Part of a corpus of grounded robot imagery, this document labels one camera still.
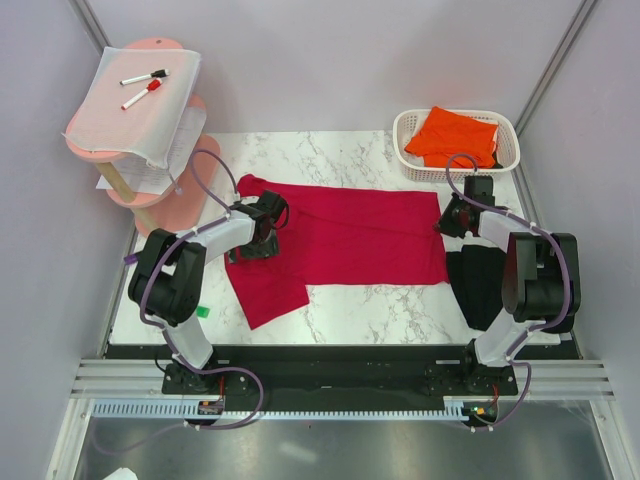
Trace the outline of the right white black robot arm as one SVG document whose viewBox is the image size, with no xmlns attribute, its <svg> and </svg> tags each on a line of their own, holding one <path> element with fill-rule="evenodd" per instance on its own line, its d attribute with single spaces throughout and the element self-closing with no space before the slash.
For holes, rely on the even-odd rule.
<svg viewBox="0 0 640 480">
<path fill-rule="evenodd" d="M 458 368 L 467 392 L 483 392 L 494 381 L 492 368 L 511 366 L 536 332 L 572 330 L 581 305 L 578 246 L 575 236 L 551 233 L 495 205 L 493 179 L 467 176 L 435 225 L 437 232 L 491 243 L 501 254 L 500 306 L 486 331 L 468 345 L 470 361 Z"/>
</svg>

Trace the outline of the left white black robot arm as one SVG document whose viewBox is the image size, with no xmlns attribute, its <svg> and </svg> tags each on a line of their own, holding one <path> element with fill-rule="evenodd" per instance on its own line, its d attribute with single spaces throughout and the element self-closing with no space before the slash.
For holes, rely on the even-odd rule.
<svg viewBox="0 0 640 480">
<path fill-rule="evenodd" d="M 220 378 L 210 362 L 213 346 L 196 315 L 205 266 L 219 257 L 237 263 L 278 255 L 277 231 L 288 220 L 288 203 L 266 190 L 257 201 L 236 201 L 222 217 L 182 235 L 158 228 L 131 257 L 136 266 L 128 297 L 139 307 L 141 321 L 160 329 L 196 392 L 211 392 Z"/>
</svg>

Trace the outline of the red t shirt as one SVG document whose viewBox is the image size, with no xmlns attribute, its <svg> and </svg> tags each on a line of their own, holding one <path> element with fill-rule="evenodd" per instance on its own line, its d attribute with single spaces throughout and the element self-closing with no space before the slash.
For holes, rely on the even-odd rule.
<svg viewBox="0 0 640 480">
<path fill-rule="evenodd" d="M 448 279 L 444 243 L 433 228 L 440 217 L 434 192 L 290 185 L 251 174 L 238 187 L 243 196 L 277 193 L 289 205 L 278 255 L 225 263 L 252 330 L 308 305 L 310 286 Z"/>
</svg>

